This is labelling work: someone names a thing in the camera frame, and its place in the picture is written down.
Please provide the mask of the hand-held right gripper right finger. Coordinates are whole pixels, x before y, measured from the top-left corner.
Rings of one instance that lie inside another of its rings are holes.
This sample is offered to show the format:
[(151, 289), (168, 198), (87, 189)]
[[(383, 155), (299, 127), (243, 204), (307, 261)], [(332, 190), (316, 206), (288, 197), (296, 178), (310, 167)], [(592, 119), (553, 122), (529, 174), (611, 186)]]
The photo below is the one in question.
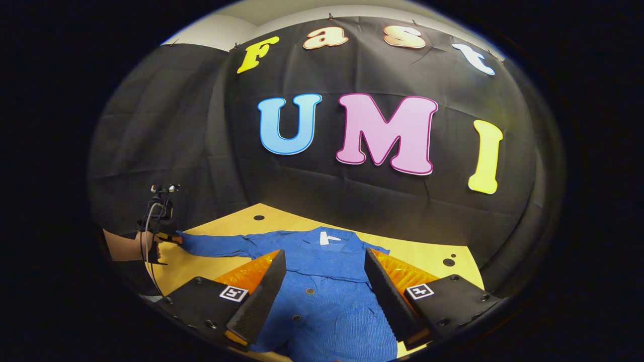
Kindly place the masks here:
[(365, 251), (364, 271), (405, 348), (440, 346), (472, 335), (504, 307), (504, 299), (461, 275), (435, 277), (376, 249)]

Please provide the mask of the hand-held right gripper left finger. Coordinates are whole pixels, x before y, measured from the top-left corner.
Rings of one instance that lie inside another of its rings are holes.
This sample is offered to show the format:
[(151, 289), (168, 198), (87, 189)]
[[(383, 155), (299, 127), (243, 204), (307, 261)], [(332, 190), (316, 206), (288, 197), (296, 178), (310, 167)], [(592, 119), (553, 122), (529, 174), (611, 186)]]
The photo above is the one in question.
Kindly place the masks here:
[(287, 272), (274, 250), (214, 280), (194, 277), (161, 298), (156, 310), (191, 334), (220, 347), (256, 344)]

